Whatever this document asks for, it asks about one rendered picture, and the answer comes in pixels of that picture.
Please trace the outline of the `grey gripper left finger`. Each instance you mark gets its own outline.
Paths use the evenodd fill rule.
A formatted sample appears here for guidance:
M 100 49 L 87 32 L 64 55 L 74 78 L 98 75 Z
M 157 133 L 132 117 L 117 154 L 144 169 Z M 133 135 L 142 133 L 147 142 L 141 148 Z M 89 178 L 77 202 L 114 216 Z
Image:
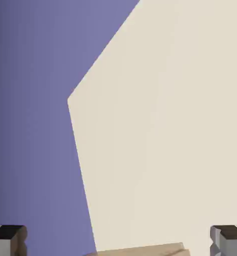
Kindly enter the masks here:
M 27 256 L 24 225 L 0 225 L 0 256 Z

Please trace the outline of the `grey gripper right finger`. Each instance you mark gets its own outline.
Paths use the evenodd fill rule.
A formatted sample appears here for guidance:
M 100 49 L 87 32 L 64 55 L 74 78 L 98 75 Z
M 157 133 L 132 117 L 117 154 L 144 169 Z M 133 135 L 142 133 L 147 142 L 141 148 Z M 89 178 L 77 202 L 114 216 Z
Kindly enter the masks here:
M 237 256 L 237 225 L 210 227 L 210 256 Z

